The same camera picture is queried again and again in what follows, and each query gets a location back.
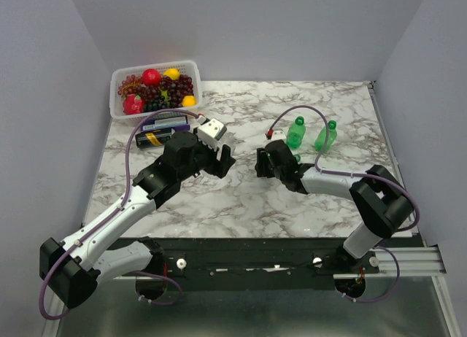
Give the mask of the green bottle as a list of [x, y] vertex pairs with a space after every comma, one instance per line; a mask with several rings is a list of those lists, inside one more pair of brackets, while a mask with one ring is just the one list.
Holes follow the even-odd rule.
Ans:
[[305, 119], [298, 116], [287, 131], [286, 144], [290, 149], [296, 150], [301, 146], [306, 133]]
[[330, 120], [326, 128], [322, 128], [318, 137], [315, 139], [314, 148], [317, 152], [327, 153], [337, 137], [337, 123], [335, 120]]

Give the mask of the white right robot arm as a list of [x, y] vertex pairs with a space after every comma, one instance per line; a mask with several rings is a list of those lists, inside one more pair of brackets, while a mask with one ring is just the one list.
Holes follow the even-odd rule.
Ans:
[[367, 252], [398, 232], [410, 214], [418, 213], [415, 201], [384, 166], [351, 173], [299, 163], [282, 140], [258, 148], [256, 156], [258, 177], [274, 177], [294, 193], [331, 195], [354, 202], [362, 223], [337, 250], [336, 265], [343, 272], [360, 267]]

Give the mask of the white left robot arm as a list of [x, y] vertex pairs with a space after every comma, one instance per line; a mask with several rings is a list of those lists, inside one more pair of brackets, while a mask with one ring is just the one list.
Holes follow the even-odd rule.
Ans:
[[135, 241], [118, 252], [114, 262], [103, 263], [113, 244], [132, 225], [174, 197], [181, 184], [205, 171], [222, 179], [235, 163], [231, 148], [219, 141], [224, 128], [198, 127], [176, 132], [163, 154], [126, 182], [126, 191], [104, 213], [62, 241], [46, 240], [39, 248], [39, 297], [51, 289], [68, 309], [92, 296], [105, 279], [132, 271], [146, 275], [161, 269], [162, 258], [147, 241]]

